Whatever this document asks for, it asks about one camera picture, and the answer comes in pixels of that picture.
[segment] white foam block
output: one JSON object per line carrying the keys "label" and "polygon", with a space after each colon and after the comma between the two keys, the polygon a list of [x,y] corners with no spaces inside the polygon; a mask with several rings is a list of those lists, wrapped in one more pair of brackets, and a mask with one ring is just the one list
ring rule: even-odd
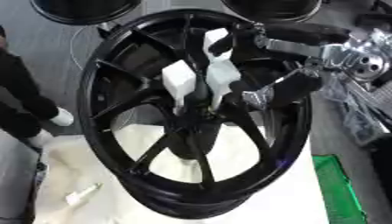
{"label": "white foam block", "polygon": [[215,61],[222,61],[222,60],[229,60],[231,58],[231,55],[233,54],[233,50],[230,50],[228,52],[224,52],[221,56],[215,57],[213,54],[211,54],[208,51],[208,48],[215,42],[217,42],[220,39],[223,39],[228,35],[228,30],[225,28],[220,28],[217,30],[213,31],[208,31],[206,32],[204,36],[204,46],[203,50],[206,56],[210,59],[211,63]]}
{"label": "white foam block", "polygon": [[206,83],[213,90],[213,109],[217,109],[223,96],[231,92],[230,83],[240,79],[241,73],[230,60],[215,62],[208,67]]}
{"label": "white foam block", "polygon": [[165,67],[162,74],[165,88],[177,102],[195,90],[196,74],[183,60]]}

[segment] wheel hub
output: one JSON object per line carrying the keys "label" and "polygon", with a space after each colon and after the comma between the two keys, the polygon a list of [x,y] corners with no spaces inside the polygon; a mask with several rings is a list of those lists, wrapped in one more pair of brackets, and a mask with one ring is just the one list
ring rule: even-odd
{"label": "wheel hub", "polygon": [[[220,109],[212,113],[211,97],[205,97],[209,92],[196,91],[197,95],[185,100],[184,111],[173,114],[174,101],[160,83],[162,69],[177,60],[192,59],[204,71],[204,33],[221,27],[231,30],[233,25],[244,22],[210,10],[172,10],[141,17],[109,37],[87,63],[78,93],[80,123],[86,139],[129,194],[156,212],[182,219],[224,214],[283,175],[305,144],[312,118],[308,98],[284,108],[257,111],[237,101],[235,95],[228,95]],[[257,86],[282,70],[282,62],[252,48],[238,49],[238,53],[232,61],[241,65],[242,81],[249,85]],[[274,64],[280,67],[270,68]],[[146,79],[150,81],[148,87],[143,85]],[[127,83],[129,90],[122,91],[120,99],[102,103],[98,95],[110,97],[117,81]],[[146,104],[162,114],[165,133],[141,157],[130,157],[117,142],[111,125],[121,113]],[[268,117],[263,120],[266,127],[273,123],[274,131],[265,135],[273,136],[273,141],[267,141],[270,139],[259,130],[252,113]],[[223,123],[233,123],[243,130],[260,159],[239,175],[217,180],[206,154],[213,148]],[[167,147],[179,158],[197,162],[202,176],[199,183],[164,178],[150,170],[155,157]]]}

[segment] cable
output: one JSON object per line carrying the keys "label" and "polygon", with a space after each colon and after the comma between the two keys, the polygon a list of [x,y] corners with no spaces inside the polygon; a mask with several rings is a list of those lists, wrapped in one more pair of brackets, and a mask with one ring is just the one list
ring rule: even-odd
{"label": "cable", "polygon": [[75,34],[72,36],[71,41],[69,43],[69,54],[71,55],[71,59],[73,63],[82,71],[83,66],[79,63],[79,61],[76,59],[75,54],[74,54],[74,41],[76,38],[86,29],[88,26],[81,27],[78,31],[75,32]]}

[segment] black wheel rim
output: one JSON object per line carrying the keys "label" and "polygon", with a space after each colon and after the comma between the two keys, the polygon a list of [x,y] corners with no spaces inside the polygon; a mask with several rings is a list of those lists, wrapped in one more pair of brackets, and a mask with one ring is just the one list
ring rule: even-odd
{"label": "black wheel rim", "polygon": [[303,22],[320,9],[321,0],[221,0],[242,17],[262,23]]}
{"label": "black wheel rim", "polygon": [[[280,135],[276,137],[274,144],[271,146],[271,151],[274,151],[271,161],[267,161],[268,163],[260,161],[239,176],[214,182],[214,178],[209,174],[211,170],[208,169],[206,161],[200,162],[198,160],[202,168],[204,181],[191,184],[163,178],[145,169],[143,170],[145,168],[143,163],[138,164],[123,151],[113,132],[108,129],[109,123],[104,121],[106,119],[102,119],[108,115],[108,113],[102,111],[113,112],[113,110],[107,109],[108,105],[102,106],[95,99],[95,90],[99,86],[102,76],[110,71],[112,75],[116,74],[120,79],[135,86],[140,85],[146,77],[147,79],[151,78],[148,77],[148,73],[142,78],[140,75],[129,71],[126,65],[118,66],[121,64],[119,55],[125,52],[124,49],[133,49],[135,42],[138,41],[135,41],[135,37],[132,35],[143,36],[144,43],[148,39],[148,46],[158,49],[162,53],[159,57],[169,59],[170,63],[170,61],[177,60],[178,55],[172,49],[168,49],[167,44],[161,45],[164,43],[162,39],[165,39],[165,34],[159,33],[160,31],[173,27],[177,27],[181,31],[189,31],[188,28],[190,27],[195,30],[204,29],[205,31],[221,27],[230,30],[234,24],[243,22],[238,17],[210,10],[171,10],[140,17],[126,24],[102,43],[87,63],[78,93],[80,123],[86,139],[95,155],[118,177],[124,188],[135,199],[154,211],[183,219],[205,219],[224,214],[238,207],[253,193],[283,175],[297,159],[305,144],[312,120],[309,98],[276,111],[284,119],[280,123],[282,126]],[[151,98],[145,98],[147,101],[143,103],[156,104],[154,106],[159,107],[162,113],[167,113],[168,110],[160,107],[154,101],[160,96],[162,99],[169,99],[166,98],[167,92],[148,89],[140,95],[152,95]],[[135,101],[135,105],[138,105],[138,103],[140,104],[140,100]],[[126,109],[130,109],[132,105],[128,101],[125,106],[127,106]],[[263,135],[258,138],[260,135],[254,135],[252,131],[249,131],[249,133],[254,136],[253,140],[259,146],[263,144]],[[150,156],[146,156],[147,161],[151,161]]]}
{"label": "black wheel rim", "polygon": [[67,1],[31,0],[32,8],[44,18],[65,25],[98,25],[134,10],[141,0]]}

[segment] green plastic tray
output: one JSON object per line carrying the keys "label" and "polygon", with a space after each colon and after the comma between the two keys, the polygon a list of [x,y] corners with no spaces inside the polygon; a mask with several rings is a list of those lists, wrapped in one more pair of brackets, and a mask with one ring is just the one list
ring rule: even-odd
{"label": "green plastic tray", "polygon": [[334,155],[313,156],[313,162],[330,223],[368,223],[339,159]]}

